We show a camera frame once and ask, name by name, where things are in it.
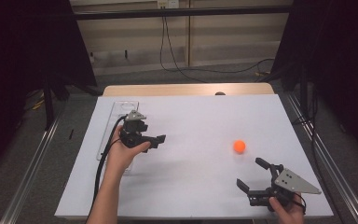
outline orange ball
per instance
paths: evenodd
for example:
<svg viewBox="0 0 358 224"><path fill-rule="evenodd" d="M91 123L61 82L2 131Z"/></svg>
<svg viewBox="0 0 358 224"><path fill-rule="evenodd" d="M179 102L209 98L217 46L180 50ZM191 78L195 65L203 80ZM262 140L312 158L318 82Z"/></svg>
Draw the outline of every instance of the orange ball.
<svg viewBox="0 0 358 224"><path fill-rule="evenodd" d="M234 143L234 150L238 153L243 153L245 151L246 145L243 141L237 140Z"/></svg>

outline black cable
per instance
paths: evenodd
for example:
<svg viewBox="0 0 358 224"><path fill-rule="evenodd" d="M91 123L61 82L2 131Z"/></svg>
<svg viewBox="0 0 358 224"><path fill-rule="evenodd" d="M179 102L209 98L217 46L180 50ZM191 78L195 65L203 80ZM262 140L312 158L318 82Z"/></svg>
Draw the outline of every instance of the black cable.
<svg viewBox="0 0 358 224"><path fill-rule="evenodd" d="M312 92L312 99L311 99L310 103L308 104L308 114L310 113L311 110L313 110L312 117L301 115L297 119L291 121L292 125L308 123L308 122L311 122L315 118L316 113L318 112L318 108L317 108L318 104L315 104L315 99L316 99L317 95L313 95L315 92L316 91Z"/></svg>
<svg viewBox="0 0 358 224"><path fill-rule="evenodd" d="M175 67L176 67L177 71L180 72L182 74L182 76L187 77L188 79L193 79L195 81L202 82L202 83L208 83L206 81L203 81L203 80L200 80L200 79L197 79L197 78L194 78L194 77L189 77L189 76L185 75L185 73L183 73L182 70L179 68L178 64L176 63L175 57L173 56L171 39L170 39L170 32L168 31L168 23L167 23L167 18L166 17L162 18L162 27L163 27L163 29L164 29L164 23L165 23L165 29L167 30L168 43L170 44L170 50L171 50L171 55L172 55L172 58L173 58L173 63L175 64ZM161 50L159 52L160 62L161 62L161 51L162 51L162 45L161 45Z"/></svg>
<svg viewBox="0 0 358 224"><path fill-rule="evenodd" d="M109 150L110 148L112 147L112 145L114 143L116 143L117 141L121 140L120 138L115 140L113 143L110 143L112 141L112 138L113 138L113 134L115 133L115 130L118 126L118 124L124 120L126 118L126 116L122 116L120 117L116 123L115 123L115 126L113 126L113 129L112 129L112 132L110 133L110 136L109 136L109 140L107 141L106 143L106 146L105 146L105 149L102 153L102 156L101 156L101 159L100 159L100 163L98 164L98 169L97 169L97 174L95 176L95 184L94 184L94 197L92 198L92 204L91 204L91 208L89 209L89 216L90 216L90 213L91 213L91 210L92 210L92 206L94 205L94 202L95 202L95 199L97 198L97 194L98 194L98 191L100 189L100 179L101 179L101 172L103 170L103 165L104 165L104 162L106 160L106 157L107 157L107 154L109 153Z"/></svg>
<svg viewBox="0 0 358 224"><path fill-rule="evenodd" d="M312 89L312 115L313 115L313 117L312 117L312 120L311 120L312 133L311 133L310 149L312 151L313 159L315 160L316 169L318 170L319 177L321 178L322 183L325 186L325 189L327 191L327 194L330 196L331 202L333 203L333 205L334 205L334 207L335 207L335 209L337 211L339 220L341 221L341 223L344 223L342 215L340 214L340 212L337 209L336 201L334 200L330 189L327 187L326 181L324 179L324 176L322 175L322 171L321 171L319 162L318 162L317 157L316 157L316 149L315 149L315 141L316 141L316 139L315 139L315 135L316 135L316 114L317 114L317 112L318 112L318 94L317 94L315 86L313 86L313 89Z"/></svg>
<svg viewBox="0 0 358 224"><path fill-rule="evenodd" d="M299 195L299 194L297 194L297 193L295 193L295 195L297 195L298 197L300 197L301 201L302 201L304 204L298 203L298 202L295 202L295 201L292 201L292 203L295 204L295 205L297 205L297 206L302 207L302 209L303 209L303 214L305 215L305 213L306 213L306 211L307 211L307 203L305 202L304 198L301 197L301 195Z"/></svg>
<svg viewBox="0 0 358 224"><path fill-rule="evenodd" d="M171 51L171 55L172 55L172 58L173 58L173 61L174 61L174 63L175 63L175 65L176 65L176 69L167 69L166 67L164 67L164 65L163 65L163 63L162 63L162 48L163 48L163 46L164 46L164 37L165 37L165 30L167 30L167 37L168 37L168 41L169 41L169 43L170 43L170 51ZM261 60L261 61L259 61L259 62L257 62L256 64L254 64L254 65L252 65L252 66L250 66L250 67L248 67L248 68L245 68L245 69L241 69L241 70L238 70L238 71L218 71L218 70L212 70L212 69L202 69L202 68L179 68L178 66L177 66L177 63L176 63L176 61L175 61L175 58L174 58L174 56L173 56L173 52L172 52L172 45L171 45L171 39L170 39L170 34L169 34L169 32L168 32L168 23L167 23L167 18L163 18L162 19L162 40L161 40L161 47L160 47L160 50L159 50L159 62L160 62L160 64L161 64L161 67L165 70L165 71L167 71L167 72L183 72L183 71L202 71L202 72L212 72L212 73L222 73L222 74L230 74L230 73L232 73L232 74L235 74L235 73L241 73L241 72L246 72L246 71L249 71L249 70L251 70L252 68L254 68L254 67L257 67L258 68L258 66L261 64L261 63L263 63L263 62L267 62L267 61L274 61L275 59L264 59L264 60Z"/></svg>
<svg viewBox="0 0 358 224"><path fill-rule="evenodd" d="M256 65L257 65L257 79L255 80L255 82L258 82L258 80L261 77L261 74L260 74L261 72L260 72L260 66L258 66L258 63Z"/></svg>

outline metal frame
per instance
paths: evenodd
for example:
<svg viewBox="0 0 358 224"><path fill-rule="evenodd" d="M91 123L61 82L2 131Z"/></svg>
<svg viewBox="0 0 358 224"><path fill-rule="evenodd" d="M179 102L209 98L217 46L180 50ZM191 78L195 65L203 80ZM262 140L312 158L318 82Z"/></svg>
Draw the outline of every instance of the metal frame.
<svg viewBox="0 0 358 224"><path fill-rule="evenodd" d="M7 210L5 211L4 215L2 216L0 224L16 223L17 218L19 217L21 209L22 209L22 207L25 203L25 200L28 196L28 193L31 190L32 183L34 182L34 179L36 178L37 171L39 170L39 167L43 161L43 158L45 157L45 154L48 150L48 146L51 142L51 139L53 138L55 131L58 127L58 124L62 117L65 105L66 105L66 102L61 103L61 106L59 106L59 109L58 109L59 110L58 116L52 122L49 129L46 130L45 133L43 134L42 140L40 141L39 146L37 147L36 153L34 154L34 157L32 158L32 161L31 161L30 165L28 166L28 169L25 172L25 175L22 178L22 181L21 181L19 187L17 188L16 193L14 194L13 198L11 199L10 204L7 207Z"/></svg>
<svg viewBox="0 0 358 224"><path fill-rule="evenodd" d="M304 119L305 117L301 112L300 103L294 96L294 94L291 93L287 97L292 108L296 112L296 115L301 118L300 121L304 121L303 128L311 140L313 130L312 124L310 122L305 122L306 120ZM336 163L328 152L327 147L324 145L322 138L316 132L315 150L318 156L321 158L321 161L324 164L328 174L330 174L334 184L336 185L339 193L341 194L342 199L351 211L354 219L356 220L356 223L358 223L358 197L356 196L355 192L351 188L344 175L339 171Z"/></svg>
<svg viewBox="0 0 358 224"><path fill-rule="evenodd" d="M315 6L169 8L169 9L147 9L147 10L126 10L126 11L77 12L74 14L30 15L26 17L31 17L34 19L41 19L41 20L88 21L88 20L154 18L154 17L289 13L297 10L300 11L312 10L314 8Z"/></svg>

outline wall outlet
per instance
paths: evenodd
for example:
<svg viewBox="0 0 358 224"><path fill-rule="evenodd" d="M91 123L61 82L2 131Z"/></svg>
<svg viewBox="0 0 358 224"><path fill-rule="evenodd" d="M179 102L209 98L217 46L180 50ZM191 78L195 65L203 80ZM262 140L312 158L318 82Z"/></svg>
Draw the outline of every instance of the wall outlet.
<svg viewBox="0 0 358 224"><path fill-rule="evenodd" d="M168 8L168 0L158 0L157 1L157 8Z"/></svg>
<svg viewBox="0 0 358 224"><path fill-rule="evenodd" d="M179 0L168 0L168 8L179 8Z"/></svg>

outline white wall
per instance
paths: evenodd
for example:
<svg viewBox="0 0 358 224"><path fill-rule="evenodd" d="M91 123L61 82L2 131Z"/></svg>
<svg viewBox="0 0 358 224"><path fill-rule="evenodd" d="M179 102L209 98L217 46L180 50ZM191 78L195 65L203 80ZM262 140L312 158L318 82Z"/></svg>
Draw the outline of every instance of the white wall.
<svg viewBox="0 0 358 224"><path fill-rule="evenodd" d="M74 12L157 8L157 1L147 0L72 0L71 4ZM180 0L180 7L255 7L291 4L292 0ZM172 46L176 51L183 52L178 54L178 57L182 55L182 58L178 58L177 61L190 65L204 65L255 62L275 57L287 14L177 17L167 20ZM162 18L79 21L78 25L88 52L126 49L159 53ZM249 48L255 50L255 46L260 50L249 53Z"/></svg>

